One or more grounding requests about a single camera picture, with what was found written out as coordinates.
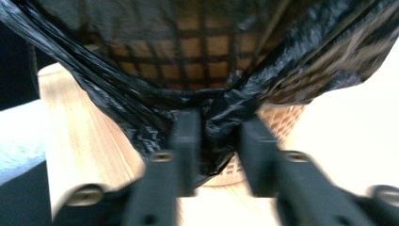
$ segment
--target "white wall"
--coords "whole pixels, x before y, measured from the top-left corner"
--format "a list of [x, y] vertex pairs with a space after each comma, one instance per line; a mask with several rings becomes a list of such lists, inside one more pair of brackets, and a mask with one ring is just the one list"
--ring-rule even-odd
[[363, 85], [326, 93], [302, 114], [286, 143], [310, 154], [338, 186], [364, 194], [399, 187], [399, 41]]

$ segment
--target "trash bag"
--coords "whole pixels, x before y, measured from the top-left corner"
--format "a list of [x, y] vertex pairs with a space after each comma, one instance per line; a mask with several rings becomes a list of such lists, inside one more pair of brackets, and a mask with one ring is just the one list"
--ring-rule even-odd
[[0, 0], [0, 19], [67, 68], [144, 160], [180, 110], [200, 108], [200, 185], [261, 106], [369, 78], [398, 38], [399, 2]]

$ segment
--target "blue floor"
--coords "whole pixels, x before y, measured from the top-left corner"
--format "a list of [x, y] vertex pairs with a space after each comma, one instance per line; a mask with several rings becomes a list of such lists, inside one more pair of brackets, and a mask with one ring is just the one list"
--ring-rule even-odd
[[48, 128], [43, 101], [0, 111], [0, 185], [45, 160]]

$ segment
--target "metal screw head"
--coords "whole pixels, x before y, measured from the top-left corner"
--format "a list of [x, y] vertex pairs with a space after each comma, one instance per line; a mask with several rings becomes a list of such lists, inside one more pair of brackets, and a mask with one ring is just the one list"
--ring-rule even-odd
[[104, 193], [100, 188], [83, 188], [77, 190], [71, 195], [67, 201], [68, 206], [87, 206], [92, 205], [104, 197]]
[[379, 198], [387, 204], [399, 207], [399, 191], [397, 190], [381, 190], [378, 193]]
[[304, 153], [287, 153], [285, 157], [291, 162], [309, 162], [309, 158]]
[[150, 157], [152, 162], [168, 162], [173, 159], [173, 154], [171, 153], [153, 153]]

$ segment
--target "wicker basket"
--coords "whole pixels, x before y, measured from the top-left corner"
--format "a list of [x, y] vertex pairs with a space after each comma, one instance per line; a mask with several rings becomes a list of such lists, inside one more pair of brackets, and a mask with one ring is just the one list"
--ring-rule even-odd
[[194, 5], [171, 6], [176, 12], [168, 15], [157, 11], [166, 8], [161, 4], [153, 15], [132, 8], [141, 23], [128, 24], [119, 39], [92, 38], [93, 44], [99, 46], [103, 58], [126, 72], [179, 90], [228, 87], [269, 51], [267, 18], [257, 8], [231, 14], [233, 2], [195, 0], [190, 4]]
[[[258, 112], [259, 118], [270, 128], [279, 140], [279, 147], [284, 149], [284, 141], [293, 129], [299, 116], [303, 112], [304, 105], [293, 105], [264, 109]], [[243, 168], [237, 154], [230, 160], [229, 165], [205, 186], [227, 186], [242, 182], [246, 179]]]

